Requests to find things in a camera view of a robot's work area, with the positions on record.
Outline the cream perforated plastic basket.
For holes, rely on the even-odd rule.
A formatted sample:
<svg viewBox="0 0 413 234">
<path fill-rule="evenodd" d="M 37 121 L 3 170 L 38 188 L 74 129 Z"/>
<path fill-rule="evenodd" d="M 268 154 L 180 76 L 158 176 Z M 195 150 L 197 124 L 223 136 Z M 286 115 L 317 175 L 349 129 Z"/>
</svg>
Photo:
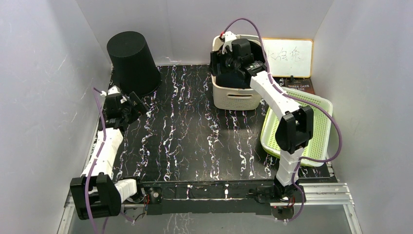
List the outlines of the cream perforated plastic basket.
<svg viewBox="0 0 413 234">
<path fill-rule="evenodd" d="M 236 36 L 238 39 L 248 39 L 261 46 L 257 36 Z M 219 36 L 217 36 L 213 41 L 212 51 L 217 51 L 222 45 L 223 43 L 220 41 Z M 215 76 L 211 75 L 211 77 L 213 85 L 213 101 L 217 108 L 232 111 L 247 111 L 256 109 L 260 104 L 261 96 L 252 88 L 238 89 L 221 87 L 216 85 Z"/>
</svg>

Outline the black ribbed plastic bin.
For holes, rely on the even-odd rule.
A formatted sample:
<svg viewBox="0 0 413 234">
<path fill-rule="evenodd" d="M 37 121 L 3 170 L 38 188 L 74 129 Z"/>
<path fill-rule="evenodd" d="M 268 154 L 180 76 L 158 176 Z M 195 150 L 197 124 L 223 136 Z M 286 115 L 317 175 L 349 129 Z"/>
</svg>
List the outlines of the black ribbed plastic bin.
<svg viewBox="0 0 413 234">
<path fill-rule="evenodd" d="M 124 93 L 145 97 L 160 86 L 161 74 L 141 33 L 125 31 L 114 35 L 107 43 L 107 51 L 115 83 Z"/>
</svg>

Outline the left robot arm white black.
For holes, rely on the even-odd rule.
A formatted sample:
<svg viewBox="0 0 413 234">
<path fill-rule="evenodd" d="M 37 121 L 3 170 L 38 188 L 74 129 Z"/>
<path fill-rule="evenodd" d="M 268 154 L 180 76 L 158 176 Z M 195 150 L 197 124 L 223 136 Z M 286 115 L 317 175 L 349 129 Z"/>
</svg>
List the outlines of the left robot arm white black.
<svg viewBox="0 0 413 234">
<path fill-rule="evenodd" d="M 113 181 L 113 164 L 127 128 L 148 111 L 134 93 L 125 94 L 111 88 L 100 92 L 106 107 L 98 101 L 99 124 L 97 146 L 79 177 L 72 178 L 70 192 L 81 220 L 117 216 L 123 202 L 144 200 L 147 193 L 137 176 Z"/>
</svg>

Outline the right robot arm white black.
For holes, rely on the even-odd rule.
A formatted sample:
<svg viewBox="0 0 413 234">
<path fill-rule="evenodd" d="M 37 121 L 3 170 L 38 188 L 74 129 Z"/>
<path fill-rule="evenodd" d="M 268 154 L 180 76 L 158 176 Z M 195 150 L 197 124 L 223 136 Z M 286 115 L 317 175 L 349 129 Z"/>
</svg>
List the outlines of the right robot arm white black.
<svg viewBox="0 0 413 234">
<path fill-rule="evenodd" d="M 286 202 L 299 189 L 296 171 L 313 137 L 314 112 L 287 96 L 267 72 L 267 66 L 254 59 L 251 44 L 248 39 L 218 37 L 210 54 L 211 72 L 221 89 L 253 89 L 276 114 L 279 125 L 275 140 L 281 150 L 273 192 L 277 200 Z"/>
</svg>

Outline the dark blue plastic bin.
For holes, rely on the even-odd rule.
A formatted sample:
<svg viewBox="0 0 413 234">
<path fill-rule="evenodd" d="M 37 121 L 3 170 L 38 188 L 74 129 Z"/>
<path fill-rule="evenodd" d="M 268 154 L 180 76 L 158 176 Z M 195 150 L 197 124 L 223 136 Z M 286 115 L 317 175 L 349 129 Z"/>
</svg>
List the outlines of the dark blue plastic bin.
<svg viewBox="0 0 413 234">
<path fill-rule="evenodd" d="M 262 71 L 267 71 L 267 66 L 265 65 L 262 48 L 258 45 L 258 73 Z M 231 74 L 225 74 L 219 77 L 215 76 L 216 85 L 226 88 L 249 89 L 250 80 L 251 79 L 237 79 Z"/>
</svg>

